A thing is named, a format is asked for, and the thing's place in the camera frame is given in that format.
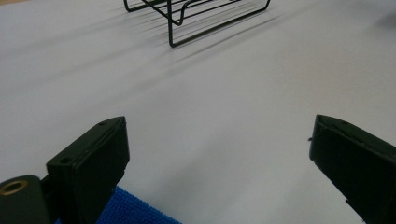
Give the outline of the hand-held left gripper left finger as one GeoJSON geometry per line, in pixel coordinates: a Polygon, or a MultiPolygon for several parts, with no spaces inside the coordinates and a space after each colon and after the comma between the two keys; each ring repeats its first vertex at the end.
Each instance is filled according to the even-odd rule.
{"type": "Polygon", "coordinates": [[[99,122],[48,161],[62,224],[95,224],[129,161],[124,117],[99,122]]]}

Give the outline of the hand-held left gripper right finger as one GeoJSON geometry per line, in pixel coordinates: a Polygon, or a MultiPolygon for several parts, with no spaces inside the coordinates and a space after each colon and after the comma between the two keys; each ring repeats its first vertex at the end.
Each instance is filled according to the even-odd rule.
{"type": "Polygon", "coordinates": [[[318,115],[309,159],[366,224],[396,224],[396,147],[347,121],[318,115]]]}

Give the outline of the blue sponge block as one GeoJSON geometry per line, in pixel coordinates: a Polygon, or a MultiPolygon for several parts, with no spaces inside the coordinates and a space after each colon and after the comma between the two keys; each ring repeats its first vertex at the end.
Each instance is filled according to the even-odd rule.
{"type": "Polygon", "coordinates": [[[181,224],[128,191],[116,187],[95,224],[181,224]]]}

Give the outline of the black wire rack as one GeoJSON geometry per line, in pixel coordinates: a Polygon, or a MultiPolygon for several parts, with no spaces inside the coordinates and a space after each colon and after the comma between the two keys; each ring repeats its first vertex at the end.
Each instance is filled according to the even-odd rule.
{"type": "Polygon", "coordinates": [[[150,10],[166,21],[171,48],[263,13],[271,0],[122,0],[128,13],[150,10]]]}

